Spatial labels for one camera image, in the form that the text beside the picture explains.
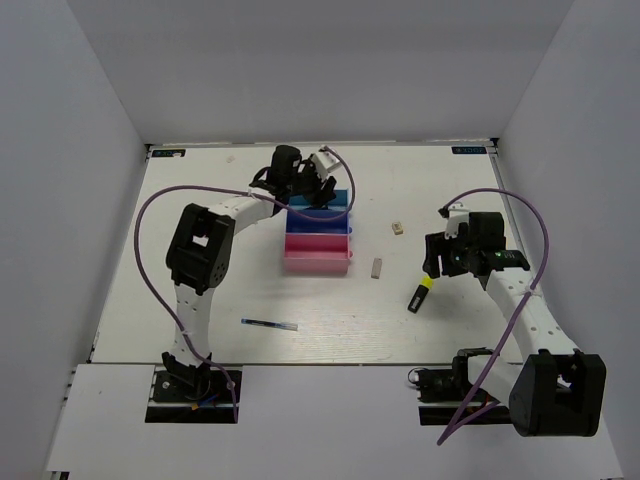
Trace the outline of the yellow cap black highlighter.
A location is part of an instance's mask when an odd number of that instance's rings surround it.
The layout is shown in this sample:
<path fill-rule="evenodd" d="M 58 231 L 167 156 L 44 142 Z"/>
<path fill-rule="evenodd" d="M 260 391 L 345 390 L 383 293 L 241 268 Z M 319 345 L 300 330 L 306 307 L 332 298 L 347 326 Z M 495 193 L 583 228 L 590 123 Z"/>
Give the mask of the yellow cap black highlighter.
<path fill-rule="evenodd" d="M 407 309 L 409 312 L 416 314 L 419 311 L 430 290 L 433 288 L 433 283 L 434 280 L 428 275 L 422 278 L 408 304 Z"/>

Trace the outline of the small yellowish eraser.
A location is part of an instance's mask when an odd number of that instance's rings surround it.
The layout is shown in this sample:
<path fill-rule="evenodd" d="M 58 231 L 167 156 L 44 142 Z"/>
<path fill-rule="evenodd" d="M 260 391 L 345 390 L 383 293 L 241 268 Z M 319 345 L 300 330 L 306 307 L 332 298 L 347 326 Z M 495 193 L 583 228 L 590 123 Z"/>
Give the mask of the small yellowish eraser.
<path fill-rule="evenodd" d="M 391 228 L 395 235 L 402 235 L 404 233 L 403 226 L 400 222 L 393 222 Z"/>

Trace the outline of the grey long eraser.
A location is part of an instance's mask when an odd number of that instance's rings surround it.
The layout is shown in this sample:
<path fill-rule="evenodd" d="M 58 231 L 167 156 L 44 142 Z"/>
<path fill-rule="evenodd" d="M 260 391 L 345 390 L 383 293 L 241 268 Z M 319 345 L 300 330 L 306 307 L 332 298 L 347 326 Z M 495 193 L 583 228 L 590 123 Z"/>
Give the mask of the grey long eraser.
<path fill-rule="evenodd" d="M 382 270 L 382 259 L 381 258 L 375 258 L 372 262 L 372 268 L 371 268 L 371 277 L 373 279 L 379 279 L 380 275 L 381 275 L 381 270 Z"/>

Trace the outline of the blue ink pen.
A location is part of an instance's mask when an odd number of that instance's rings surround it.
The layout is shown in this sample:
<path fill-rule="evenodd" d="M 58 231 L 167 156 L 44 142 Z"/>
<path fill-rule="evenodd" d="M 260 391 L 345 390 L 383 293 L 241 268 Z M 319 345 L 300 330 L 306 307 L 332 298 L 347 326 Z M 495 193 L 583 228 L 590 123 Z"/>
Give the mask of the blue ink pen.
<path fill-rule="evenodd" d="M 265 321 L 265 320 L 243 318 L 241 320 L 241 323 L 244 325 L 259 326 L 264 328 L 273 328 L 273 329 L 280 329 L 280 330 L 286 330 L 286 331 L 298 330 L 297 324 L 287 323 L 287 322 L 272 322 L 272 321 Z"/>

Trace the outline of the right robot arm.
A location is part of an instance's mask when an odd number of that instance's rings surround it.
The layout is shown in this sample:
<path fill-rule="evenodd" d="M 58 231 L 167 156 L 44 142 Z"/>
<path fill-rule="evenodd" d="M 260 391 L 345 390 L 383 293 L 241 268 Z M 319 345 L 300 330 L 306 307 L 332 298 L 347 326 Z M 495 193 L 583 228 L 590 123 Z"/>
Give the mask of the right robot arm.
<path fill-rule="evenodd" d="M 519 365 L 498 358 L 484 371 L 492 351 L 458 351 L 439 379 L 424 373 L 427 401 L 472 399 L 486 392 L 507 407 L 511 423 L 524 437 L 592 437 L 601 414 L 606 366 L 587 354 L 560 328 L 542 294 L 532 289 L 530 265 L 506 247 L 499 212 L 471 212 L 461 204 L 442 210 L 446 228 L 425 238 L 425 273 L 433 278 L 470 274 L 513 323 L 510 336 L 522 357 Z"/>

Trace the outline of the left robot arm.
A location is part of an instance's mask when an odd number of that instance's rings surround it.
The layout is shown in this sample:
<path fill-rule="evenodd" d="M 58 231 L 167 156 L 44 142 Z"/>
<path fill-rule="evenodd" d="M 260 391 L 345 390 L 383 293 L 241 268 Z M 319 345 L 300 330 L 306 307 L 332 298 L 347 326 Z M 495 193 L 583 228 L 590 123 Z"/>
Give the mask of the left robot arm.
<path fill-rule="evenodd" d="M 271 164 L 254 175 L 246 191 L 213 207 L 184 208 L 166 255 L 176 294 L 176 330 L 162 362 L 188 398 L 202 398 L 211 387 L 211 305 L 228 272 L 234 237 L 275 216 L 294 196 L 316 208 L 326 206 L 335 198 L 332 173 L 340 167 L 327 147 L 304 159 L 298 148 L 279 145 Z"/>

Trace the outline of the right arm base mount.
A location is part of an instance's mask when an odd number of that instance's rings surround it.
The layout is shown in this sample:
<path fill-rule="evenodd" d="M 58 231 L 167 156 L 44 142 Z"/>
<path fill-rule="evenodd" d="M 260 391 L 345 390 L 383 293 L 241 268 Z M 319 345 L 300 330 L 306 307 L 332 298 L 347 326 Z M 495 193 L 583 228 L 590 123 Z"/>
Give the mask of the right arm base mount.
<path fill-rule="evenodd" d="M 421 426 L 446 426 L 470 388 L 456 386 L 451 369 L 413 368 L 407 374 L 407 382 L 418 393 Z M 494 401 L 485 391 L 478 390 L 470 404 L 465 407 L 461 420 Z M 508 424 L 511 424 L 509 411 L 502 405 L 494 407 L 469 423 L 474 426 Z"/>

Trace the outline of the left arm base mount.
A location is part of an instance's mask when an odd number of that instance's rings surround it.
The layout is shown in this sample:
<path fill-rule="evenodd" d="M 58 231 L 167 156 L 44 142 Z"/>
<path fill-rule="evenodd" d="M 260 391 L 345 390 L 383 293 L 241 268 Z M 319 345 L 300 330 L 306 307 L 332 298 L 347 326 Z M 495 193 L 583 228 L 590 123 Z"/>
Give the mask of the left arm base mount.
<path fill-rule="evenodd" d="M 219 370 L 204 385 L 191 387 L 166 370 L 154 373 L 146 408 L 147 424 L 235 424 L 231 388 Z"/>

